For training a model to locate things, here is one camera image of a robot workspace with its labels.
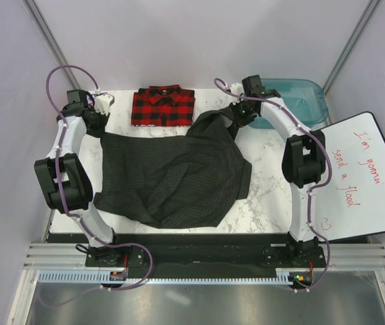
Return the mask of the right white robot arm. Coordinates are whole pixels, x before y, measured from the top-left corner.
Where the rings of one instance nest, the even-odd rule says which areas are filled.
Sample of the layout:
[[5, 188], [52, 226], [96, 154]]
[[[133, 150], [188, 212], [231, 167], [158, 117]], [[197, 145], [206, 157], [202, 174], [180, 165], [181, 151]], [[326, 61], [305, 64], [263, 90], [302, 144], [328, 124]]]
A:
[[221, 89], [236, 99], [237, 119], [242, 125], [263, 117], [285, 141], [281, 170], [292, 195], [287, 262], [296, 267], [326, 266], [327, 259], [319, 241], [327, 244], [328, 240], [313, 225], [313, 191], [326, 186], [332, 178], [325, 135], [302, 123], [276, 90], [265, 89], [258, 75], [230, 86], [222, 83]]

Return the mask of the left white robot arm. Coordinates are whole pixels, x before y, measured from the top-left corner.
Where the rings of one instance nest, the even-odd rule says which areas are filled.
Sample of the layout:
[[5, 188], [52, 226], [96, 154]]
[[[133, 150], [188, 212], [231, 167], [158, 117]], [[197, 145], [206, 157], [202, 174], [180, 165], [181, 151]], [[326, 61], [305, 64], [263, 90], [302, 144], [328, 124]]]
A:
[[68, 216], [82, 229], [88, 246], [76, 245], [86, 255], [87, 267], [117, 267], [124, 250], [114, 244], [114, 230], [93, 204], [93, 187], [78, 154], [85, 135], [100, 138], [110, 117], [114, 96], [68, 91], [68, 103], [58, 112], [53, 148], [34, 164], [43, 197], [50, 209]]

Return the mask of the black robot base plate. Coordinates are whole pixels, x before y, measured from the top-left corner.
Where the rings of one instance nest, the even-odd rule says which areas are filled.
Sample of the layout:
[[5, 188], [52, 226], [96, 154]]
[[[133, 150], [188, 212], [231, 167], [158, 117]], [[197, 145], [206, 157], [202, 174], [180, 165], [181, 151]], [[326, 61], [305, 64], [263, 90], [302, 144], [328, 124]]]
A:
[[271, 277], [278, 268], [320, 268], [291, 263], [287, 234], [117, 234], [114, 241], [117, 267], [137, 277]]

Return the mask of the dark pinstriped long sleeve shirt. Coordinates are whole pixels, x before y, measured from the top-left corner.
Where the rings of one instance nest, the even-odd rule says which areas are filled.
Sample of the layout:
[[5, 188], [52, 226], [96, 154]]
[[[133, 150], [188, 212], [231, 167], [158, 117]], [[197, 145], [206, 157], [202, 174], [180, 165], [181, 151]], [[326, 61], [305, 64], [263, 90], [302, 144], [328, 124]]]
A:
[[218, 226], [236, 200], [247, 198], [252, 174], [233, 120], [223, 108], [202, 113], [185, 135], [106, 133], [95, 207], [158, 229]]

